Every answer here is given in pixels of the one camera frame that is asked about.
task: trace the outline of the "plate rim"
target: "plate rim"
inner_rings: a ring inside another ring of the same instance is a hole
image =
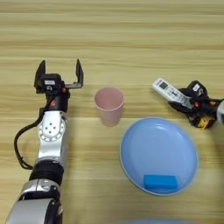
[[[191,181],[184,187],[182,187],[181,189],[177,190],[176,192],[170,192],[170,193],[166,193],[166,194],[162,194],[162,193],[158,193],[158,192],[152,192],[152,191],[149,191],[149,190],[146,190],[145,188],[141,187],[140,185],[138,185],[131,177],[130,175],[128,174],[128,172],[126,171],[126,169],[124,168],[124,164],[123,164],[123,160],[122,160],[122,144],[123,144],[123,139],[126,135],[126,133],[137,123],[143,121],[143,120],[159,120],[159,121],[166,121],[168,122],[169,124],[175,126],[176,128],[178,128],[179,130],[182,130],[183,133],[186,135],[186,137],[188,138],[188,140],[192,143],[193,145],[193,148],[195,149],[195,155],[196,155],[196,167],[195,167],[195,172],[194,174],[192,175],[192,179]],[[166,197],[166,196],[172,196],[172,195],[175,195],[175,194],[178,194],[178,193],[181,193],[183,192],[187,187],[189,187],[192,182],[195,180],[195,176],[198,172],[198,169],[199,169],[199,154],[198,154],[198,149],[196,147],[196,145],[194,144],[193,140],[187,135],[187,133],[181,128],[179,127],[176,123],[174,122],[170,122],[168,119],[164,119],[164,118],[161,118],[161,117],[145,117],[145,118],[141,118],[139,120],[137,120],[136,122],[133,122],[125,131],[125,133],[122,135],[122,141],[120,142],[120,149],[119,149],[119,158],[120,158],[120,163],[122,165],[122,169],[124,170],[124,173],[126,174],[126,176],[128,177],[128,179],[137,187],[139,188],[140,190],[146,192],[146,193],[150,193],[150,194],[153,194],[153,195],[157,195],[157,196],[162,196],[162,197]]]

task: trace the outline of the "blue plate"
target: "blue plate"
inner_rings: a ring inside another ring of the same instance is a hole
[[[162,118],[145,118],[132,124],[120,147],[122,168],[129,179],[147,193],[160,196],[183,191],[198,168],[197,149],[177,125]],[[178,189],[144,188],[144,175],[172,175]]]

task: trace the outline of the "wood grain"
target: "wood grain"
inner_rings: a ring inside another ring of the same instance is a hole
[[[157,77],[178,88],[199,80],[212,97],[223,97],[223,11],[220,0],[0,1],[1,223],[30,174],[18,166],[12,143],[45,103],[32,86],[38,64],[46,60],[47,71],[72,82],[77,58],[85,72],[85,87],[73,91],[69,102],[64,223],[140,218],[223,223],[223,127],[191,127],[151,90]],[[100,123],[93,104],[94,93],[107,85],[119,87],[125,95],[123,117],[114,128]],[[159,198],[142,192],[120,166],[124,131],[146,116],[180,125],[198,148],[197,177],[179,195]],[[20,140],[31,163],[38,147],[36,130]]]

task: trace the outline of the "pink cup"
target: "pink cup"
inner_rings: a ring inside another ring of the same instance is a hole
[[[115,126],[119,123],[123,113],[123,93],[119,89],[100,89],[94,96],[94,103],[104,125]]]

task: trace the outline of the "blue block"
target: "blue block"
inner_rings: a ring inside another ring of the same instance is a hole
[[[169,175],[144,175],[143,185],[145,189],[177,190],[178,182],[175,176]]]

